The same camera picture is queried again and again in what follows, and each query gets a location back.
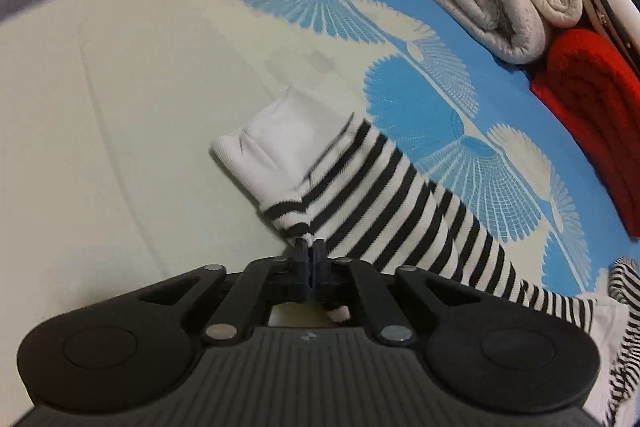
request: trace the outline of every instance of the striped clothing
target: striped clothing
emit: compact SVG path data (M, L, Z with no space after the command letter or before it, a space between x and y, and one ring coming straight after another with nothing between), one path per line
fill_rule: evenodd
M590 331L593 301L521 279L460 198L418 174L366 120L350 121L298 190L260 209L289 239L324 239L331 257L388 273L412 264Z
M610 398L606 425L612 427L620 405L630 399L640 382L640 277L638 264L630 257L621 257L609 270L609 296L628 306L629 320L620 350L610 370Z

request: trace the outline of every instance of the black and white striped sock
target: black and white striped sock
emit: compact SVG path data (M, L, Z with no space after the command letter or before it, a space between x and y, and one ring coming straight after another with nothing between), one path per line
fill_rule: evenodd
M561 317L590 330L593 302L521 279L459 197L418 174L369 122L351 121L296 194L260 206L287 238L322 238L331 257L402 264Z
M289 240L324 239L331 257L387 273L412 264L590 331L593 301L521 279L462 200L419 174L366 120L344 125L290 89L212 149Z
M609 296L628 306L629 318L620 349L610 369L610 397L606 425L616 425L623 403L638 391L640 381L640 277L638 264L630 257L621 257L609 270Z

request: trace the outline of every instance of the ribbed plastic surface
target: ribbed plastic surface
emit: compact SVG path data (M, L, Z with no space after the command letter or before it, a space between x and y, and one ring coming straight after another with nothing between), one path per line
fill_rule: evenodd
M502 416L436 386L408 349L362 328L258 328L239 346L209 349L189 378L140 409L80 416L39 406L20 427L595 427L582 409Z

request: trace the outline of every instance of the bed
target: bed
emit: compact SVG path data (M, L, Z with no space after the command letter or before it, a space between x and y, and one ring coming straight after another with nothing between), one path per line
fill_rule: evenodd
M638 253L525 74L431 0L12 0L0 10L5 425L30 405L15 352L37 323L196 266L238 271L282 253L209 143L290 85L396 140L531 282L576 295Z

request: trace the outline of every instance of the bed sheet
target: bed sheet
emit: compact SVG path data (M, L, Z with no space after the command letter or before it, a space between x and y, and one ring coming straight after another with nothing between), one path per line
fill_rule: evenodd
M338 52L353 62L370 57L351 79L367 116L424 175L462 197L528 279L576 295L633 253L590 163L524 73L494 59L433 1L240 1L254 17L268 14L273 29L285 22L318 43L341 42ZM335 103L314 82L306 87Z
M12 144L1 419L28 404L15 351L48 316L282 253L208 149L291 84L368 116L469 204L531 282L574 295L637 253L524 74L431 0L48 0L0 34L0 130ZM30 298L18 307L18 295Z

